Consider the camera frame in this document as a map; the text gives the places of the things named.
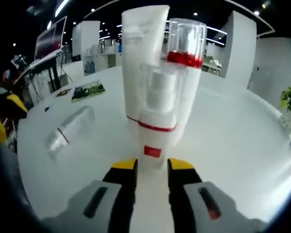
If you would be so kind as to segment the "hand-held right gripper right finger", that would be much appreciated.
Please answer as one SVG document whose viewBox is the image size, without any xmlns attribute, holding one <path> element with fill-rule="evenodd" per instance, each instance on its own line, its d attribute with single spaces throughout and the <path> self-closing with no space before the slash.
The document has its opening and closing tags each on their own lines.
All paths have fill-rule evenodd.
<svg viewBox="0 0 291 233">
<path fill-rule="evenodd" d="M 194 166 L 169 158 L 169 203 L 177 233 L 261 233 L 264 222 L 241 214 L 235 201 L 212 182 L 204 182 Z"/>
</svg>

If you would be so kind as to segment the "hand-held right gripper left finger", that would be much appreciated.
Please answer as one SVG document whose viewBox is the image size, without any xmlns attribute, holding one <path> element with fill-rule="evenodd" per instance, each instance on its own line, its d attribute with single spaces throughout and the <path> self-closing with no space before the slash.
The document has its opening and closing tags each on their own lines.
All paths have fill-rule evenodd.
<svg viewBox="0 0 291 233">
<path fill-rule="evenodd" d="M 48 233 L 128 233 L 135 204 L 138 160 L 111 166 L 102 180 L 94 180 L 71 197 L 56 217 L 42 220 Z"/>
</svg>

